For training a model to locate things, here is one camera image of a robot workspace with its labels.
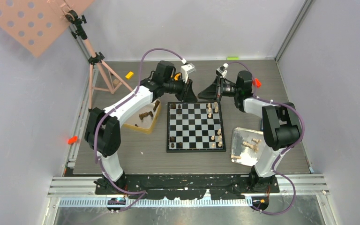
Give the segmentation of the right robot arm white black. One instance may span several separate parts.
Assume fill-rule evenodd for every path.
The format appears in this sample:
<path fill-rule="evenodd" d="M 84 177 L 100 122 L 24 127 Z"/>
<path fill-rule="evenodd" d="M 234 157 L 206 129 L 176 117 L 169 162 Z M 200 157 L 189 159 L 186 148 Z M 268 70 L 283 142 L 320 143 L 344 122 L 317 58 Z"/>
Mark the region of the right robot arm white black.
<path fill-rule="evenodd" d="M 220 101 L 232 97 L 235 107 L 243 113 L 253 114 L 262 120 L 265 149 L 252 166 L 247 184 L 254 192 L 262 192 L 278 174 L 276 168 L 282 157 L 304 136 L 304 121 L 294 103 L 266 100 L 257 95 L 260 81 L 249 69 L 240 71 L 235 82 L 226 78 L 227 63 L 216 69 L 213 83 L 198 94 L 198 98 Z"/>

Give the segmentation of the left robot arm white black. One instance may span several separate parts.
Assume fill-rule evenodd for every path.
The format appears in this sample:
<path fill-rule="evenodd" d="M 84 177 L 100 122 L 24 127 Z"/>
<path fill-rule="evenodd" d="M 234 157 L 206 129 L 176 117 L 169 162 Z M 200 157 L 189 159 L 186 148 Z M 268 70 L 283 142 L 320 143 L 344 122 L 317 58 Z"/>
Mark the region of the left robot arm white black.
<path fill-rule="evenodd" d="M 124 122 L 166 93 L 173 94 L 180 102 L 197 102 L 192 89 L 193 81 L 189 77 L 194 71 L 195 66 L 186 63 L 177 74 L 173 63 L 162 60 L 151 75 L 141 80 L 123 99 L 105 109 L 95 107 L 90 110 L 84 138 L 94 150 L 97 162 L 102 165 L 103 175 L 108 179 L 107 188 L 112 193 L 120 194 L 125 188 L 122 179 L 124 171 L 117 153 Z"/>

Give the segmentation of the pink perforated board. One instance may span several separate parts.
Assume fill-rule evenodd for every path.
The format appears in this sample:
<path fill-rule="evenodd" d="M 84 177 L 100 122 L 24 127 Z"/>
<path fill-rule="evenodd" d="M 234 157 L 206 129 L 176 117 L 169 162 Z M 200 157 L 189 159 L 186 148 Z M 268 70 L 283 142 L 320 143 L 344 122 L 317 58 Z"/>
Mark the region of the pink perforated board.
<path fill-rule="evenodd" d="M 39 57 L 69 26 L 73 10 L 83 13 L 93 0 L 0 0 L 0 27 Z"/>

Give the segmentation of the dark wooden bishop in tin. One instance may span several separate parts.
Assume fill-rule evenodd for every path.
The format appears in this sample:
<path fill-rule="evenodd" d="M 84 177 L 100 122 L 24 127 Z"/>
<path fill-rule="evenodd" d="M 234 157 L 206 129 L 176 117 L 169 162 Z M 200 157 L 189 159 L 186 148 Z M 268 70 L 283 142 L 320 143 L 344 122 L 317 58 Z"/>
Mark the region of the dark wooden bishop in tin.
<path fill-rule="evenodd" d="M 153 112 L 155 112 L 155 111 L 157 110 L 157 108 L 158 108 L 159 105 L 160 105 L 160 101 L 159 101 L 159 100 L 156 100 L 156 101 L 154 102 Z"/>

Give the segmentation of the yellow block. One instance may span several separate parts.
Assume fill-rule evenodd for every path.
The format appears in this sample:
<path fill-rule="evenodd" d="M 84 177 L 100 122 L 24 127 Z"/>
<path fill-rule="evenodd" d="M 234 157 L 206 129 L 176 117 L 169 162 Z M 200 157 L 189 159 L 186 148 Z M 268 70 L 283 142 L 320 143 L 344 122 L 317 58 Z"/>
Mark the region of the yellow block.
<path fill-rule="evenodd" d="M 126 77 L 127 79 L 131 79 L 133 76 L 134 76 L 134 72 L 129 71 L 125 77 Z"/>

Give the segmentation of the red toy block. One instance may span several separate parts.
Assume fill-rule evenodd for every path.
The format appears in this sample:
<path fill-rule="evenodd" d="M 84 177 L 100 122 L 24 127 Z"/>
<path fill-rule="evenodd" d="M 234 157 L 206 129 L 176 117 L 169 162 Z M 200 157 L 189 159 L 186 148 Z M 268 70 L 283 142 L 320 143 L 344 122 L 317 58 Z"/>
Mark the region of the red toy block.
<path fill-rule="evenodd" d="M 252 84 L 253 84 L 256 88 L 260 88 L 261 85 L 262 85 L 258 78 L 254 78 Z"/>

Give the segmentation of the dark wooden long piece in tin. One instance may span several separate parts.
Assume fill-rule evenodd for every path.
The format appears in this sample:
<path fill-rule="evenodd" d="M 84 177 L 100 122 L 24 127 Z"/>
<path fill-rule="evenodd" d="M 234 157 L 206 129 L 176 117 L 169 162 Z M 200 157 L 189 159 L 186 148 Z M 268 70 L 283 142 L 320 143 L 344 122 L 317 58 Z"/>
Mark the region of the dark wooden long piece in tin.
<path fill-rule="evenodd" d="M 144 113 L 139 114 L 140 120 L 144 120 L 144 118 L 146 118 L 148 116 L 153 118 L 153 116 L 154 116 L 153 112 L 149 111 L 149 112 L 144 112 Z"/>

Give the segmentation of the gold-rimmed metal tin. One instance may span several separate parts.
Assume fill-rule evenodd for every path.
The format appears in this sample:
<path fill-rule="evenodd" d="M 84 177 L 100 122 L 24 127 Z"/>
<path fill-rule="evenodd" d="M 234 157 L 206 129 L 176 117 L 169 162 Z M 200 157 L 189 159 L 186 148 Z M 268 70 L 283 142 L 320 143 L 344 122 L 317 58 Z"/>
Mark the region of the gold-rimmed metal tin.
<path fill-rule="evenodd" d="M 123 124 L 124 127 L 131 130 L 141 132 L 144 134 L 151 134 L 160 115 L 162 104 L 158 106 L 157 110 L 153 112 L 154 102 L 142 107 L 135 114 L 130 116 L 130 118 Z M 148 116 L 144 120 L 140 120 L 139 114 L 152 111 L 154 116 L 153 118 Z"/>

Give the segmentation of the natural wooden cube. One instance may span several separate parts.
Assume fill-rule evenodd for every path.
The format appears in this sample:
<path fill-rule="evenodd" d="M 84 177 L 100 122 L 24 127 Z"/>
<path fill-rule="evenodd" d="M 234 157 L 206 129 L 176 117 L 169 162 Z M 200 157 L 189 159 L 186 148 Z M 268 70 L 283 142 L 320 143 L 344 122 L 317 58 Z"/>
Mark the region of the natural wooden cube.
<path fill-rule="evenodd" d="M 120 83 L 120 81 L 119 81 L 118 79 L 115 79 L 115 80 L 113 81 L 113 85 L 114 85 L 114 86 L 117 86 L 119 83 Z"/>

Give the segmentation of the black white chessboard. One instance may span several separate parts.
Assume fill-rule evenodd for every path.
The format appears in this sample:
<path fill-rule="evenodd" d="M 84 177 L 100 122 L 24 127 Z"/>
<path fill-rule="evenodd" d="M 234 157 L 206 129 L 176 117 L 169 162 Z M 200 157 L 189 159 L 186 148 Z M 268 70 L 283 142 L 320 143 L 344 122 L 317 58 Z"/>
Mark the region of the black white chessboard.
<path fill-rule="evenodd" d="M 169 102 L 166 152 L 226 152 L 221 104 Z"/>

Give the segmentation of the pink tripod stand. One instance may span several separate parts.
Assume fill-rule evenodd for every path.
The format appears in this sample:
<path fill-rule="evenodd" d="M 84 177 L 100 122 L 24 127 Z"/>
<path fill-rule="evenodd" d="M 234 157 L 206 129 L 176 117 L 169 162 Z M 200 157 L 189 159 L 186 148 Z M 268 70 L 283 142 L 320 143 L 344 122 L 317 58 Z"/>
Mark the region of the pink tripod stand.
<path fill-rule="evenodd" d="M 88 85 L 88 108 L 92 109 L 92 99 L 94 91 L 104 91 L 114 94 L 119 87 L 124 86 L 129 91 L 133 89 L 127 84 L 105 61 L 105 57 L 101 52 L 94 51 L 94 48 L 87 36 L 86 31 L 83 28 L 83 24 L 86 23 L 84 15 L 78 15 L 74 10 L 70 10 L 65 14 L 65 18 L 70 22 L 75 30 L 71 32 L 75 39 L 80 38 L 81 43 L 85 46 L 87 53 L 89 54 L 89 85 Z M 94 83 L 94 71 L 98 70 L 99 74 L 103 78 L 106 88 L 96 87 Z M 113 81 L 118 79 L 120 83 L 117 86 L 113 85 Z"/>

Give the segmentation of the silver tin lid tray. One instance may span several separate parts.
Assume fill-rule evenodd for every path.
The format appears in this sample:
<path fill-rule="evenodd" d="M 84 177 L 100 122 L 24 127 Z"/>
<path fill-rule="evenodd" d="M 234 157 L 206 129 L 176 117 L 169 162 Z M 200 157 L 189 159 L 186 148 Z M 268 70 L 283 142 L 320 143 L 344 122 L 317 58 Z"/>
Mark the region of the silver tin lid tray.
<path fill-rule="evenodd" d="M 263 131 L 237 127 L 232 132 L 231 155 L 241 156 L 233 163 L 254 166 L 268 146 L 263 138 Z"/>

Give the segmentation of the orange plastic triangle frame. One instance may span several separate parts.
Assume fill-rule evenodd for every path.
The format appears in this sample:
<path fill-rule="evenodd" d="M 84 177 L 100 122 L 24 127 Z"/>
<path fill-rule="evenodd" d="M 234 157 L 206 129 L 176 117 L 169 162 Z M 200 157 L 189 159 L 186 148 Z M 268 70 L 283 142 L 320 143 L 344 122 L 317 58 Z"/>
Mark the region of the orange plastic triangle frame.
<path fill-rule="evenodd" d="M 174 80 L 179 81 L 182 79 L 182 73 L 176 73 L 173 77 Z"/>

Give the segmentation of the red clip on rail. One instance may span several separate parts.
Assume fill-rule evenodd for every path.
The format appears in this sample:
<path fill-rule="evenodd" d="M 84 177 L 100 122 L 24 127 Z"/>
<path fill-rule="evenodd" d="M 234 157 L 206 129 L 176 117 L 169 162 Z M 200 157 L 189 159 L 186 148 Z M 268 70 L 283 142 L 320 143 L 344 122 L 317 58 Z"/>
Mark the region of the red clip on rail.
<path fill-rule="evenodd" d="M 71 145 L 71 144 L 76 143 L 77 140 L 78 140 L 78 136 L 75 135 L 75 136 L 69 138 L 68 141 L 67 141 L 67 143 L 68 143 L 69 145 Z"/>

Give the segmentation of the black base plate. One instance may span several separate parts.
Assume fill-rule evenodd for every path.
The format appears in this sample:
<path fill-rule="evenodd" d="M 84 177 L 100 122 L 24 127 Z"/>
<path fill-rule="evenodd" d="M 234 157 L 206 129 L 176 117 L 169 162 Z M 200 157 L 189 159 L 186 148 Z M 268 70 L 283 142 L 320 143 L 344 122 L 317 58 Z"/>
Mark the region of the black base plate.
<path fill-rule="evenodd" d="M 267 183 L 251 184 L 241 174 L 131 174 L 117 181 L 130 199 L 200 200 L 210 195 L 213 200 L 241 199 L 243 194 L 279 193 L 277 179 Z"/>

